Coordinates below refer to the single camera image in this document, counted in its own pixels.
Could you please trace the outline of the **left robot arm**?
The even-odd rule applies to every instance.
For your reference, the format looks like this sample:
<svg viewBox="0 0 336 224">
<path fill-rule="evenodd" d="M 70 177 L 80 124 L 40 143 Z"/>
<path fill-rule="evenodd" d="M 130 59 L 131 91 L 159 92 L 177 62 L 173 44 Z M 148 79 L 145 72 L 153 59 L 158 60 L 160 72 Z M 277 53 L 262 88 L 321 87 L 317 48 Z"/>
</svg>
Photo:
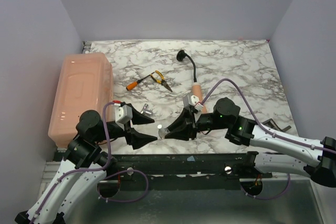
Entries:
<svg viewBox="0 0 336 224">
<path fill-rule="evenodd" d="M 20 212 L 16 223 L 65 223 L 70 212 L 85 193 L 102 179 L 116 175 L 117 160 L 111 147 L 102 151 L 100 143 L 124 137 L 133 149 L 155 141 L 155 136 L 137 132 L 132 125 L 154 123 L 154 120 L 132 104 L 117 102 L 114 121 L 106 121 L 106 113 L 85 111 L 76 125 L 77 135 L 68 144 L 59 168 L 44 193 L 27 211 Z"/>
</svg>

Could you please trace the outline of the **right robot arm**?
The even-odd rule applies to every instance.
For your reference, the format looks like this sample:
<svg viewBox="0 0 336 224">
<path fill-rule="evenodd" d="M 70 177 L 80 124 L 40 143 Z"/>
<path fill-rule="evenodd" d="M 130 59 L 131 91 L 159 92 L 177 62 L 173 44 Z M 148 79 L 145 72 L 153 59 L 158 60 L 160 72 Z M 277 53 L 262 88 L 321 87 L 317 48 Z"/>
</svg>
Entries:
<svg viewBox="0 0 336 224">
<path fill-rule="evenodd" d="M 179 117 L 159 129 L 160 138 L 189 141 L 202 131 L 226 130 L 226 139 L 235 145 L 261 147 L 269 154 L 256 154 L 241 165 L 249 178 L 261 173 L 297 174 L 313 182 L 335 187 L 335 139 L 313 140 L 293 136 L 241 116 L 240 107 L 229 98 L 219 99 L 211 113 L 199 111 L 201 104 L 185 101 Z"/>
</svg>

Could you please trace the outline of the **clear nail polish bottle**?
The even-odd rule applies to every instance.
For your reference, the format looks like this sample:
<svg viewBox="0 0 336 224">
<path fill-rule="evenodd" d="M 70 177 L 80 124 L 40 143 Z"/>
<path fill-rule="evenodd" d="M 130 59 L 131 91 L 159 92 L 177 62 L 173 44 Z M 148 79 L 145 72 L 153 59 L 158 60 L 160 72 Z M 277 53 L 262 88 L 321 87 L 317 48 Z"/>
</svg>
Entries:
<svg viewBox="0 0 336 224">
<path fill-rule="evenodd" d="M 160 139 L 165 139 L 166 135 L 169 134 L 169 129 L 166 128 L 166 127 L 163 127 L 162 124 L 159 124 L 157 126 L 157 129 L 158 129 L 158 135 L 160 137 Z"/>
</svg>

